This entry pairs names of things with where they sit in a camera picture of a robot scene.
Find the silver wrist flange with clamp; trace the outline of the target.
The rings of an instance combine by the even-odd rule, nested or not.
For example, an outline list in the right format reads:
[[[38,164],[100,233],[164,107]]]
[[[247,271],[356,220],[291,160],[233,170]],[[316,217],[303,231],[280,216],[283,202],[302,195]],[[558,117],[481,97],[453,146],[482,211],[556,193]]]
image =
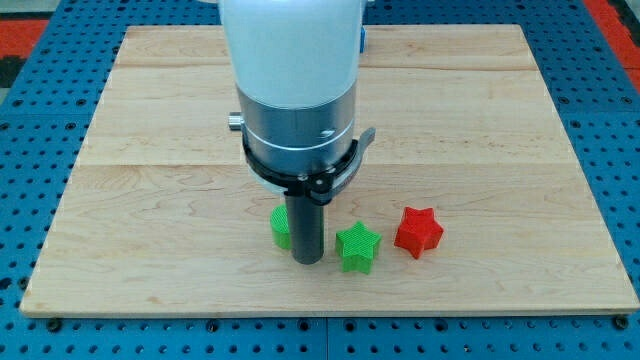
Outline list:
[[[353,137],[356,87],[314,107],[278,108],[238,92],[242,146],[258,179],[286,196],[324,206],[358,172],[376,130]]]

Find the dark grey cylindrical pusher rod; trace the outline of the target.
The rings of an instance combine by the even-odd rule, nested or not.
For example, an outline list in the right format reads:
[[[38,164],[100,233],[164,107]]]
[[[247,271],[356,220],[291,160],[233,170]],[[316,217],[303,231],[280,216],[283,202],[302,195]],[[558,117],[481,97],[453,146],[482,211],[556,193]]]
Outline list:
[[[304,265],[318,262],[324,255],[324,208],[302,196],[286,196],[285,206],[293,258]]]

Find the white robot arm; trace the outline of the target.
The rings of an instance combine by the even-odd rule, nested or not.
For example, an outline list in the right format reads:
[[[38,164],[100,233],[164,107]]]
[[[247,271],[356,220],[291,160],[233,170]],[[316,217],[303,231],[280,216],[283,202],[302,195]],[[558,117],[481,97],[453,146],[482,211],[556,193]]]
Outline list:
[[[284,195],[293,258],[324,255],[324,207],[353,179],[375,131],[354,136],[365,2],[222,0],[246,162]]]

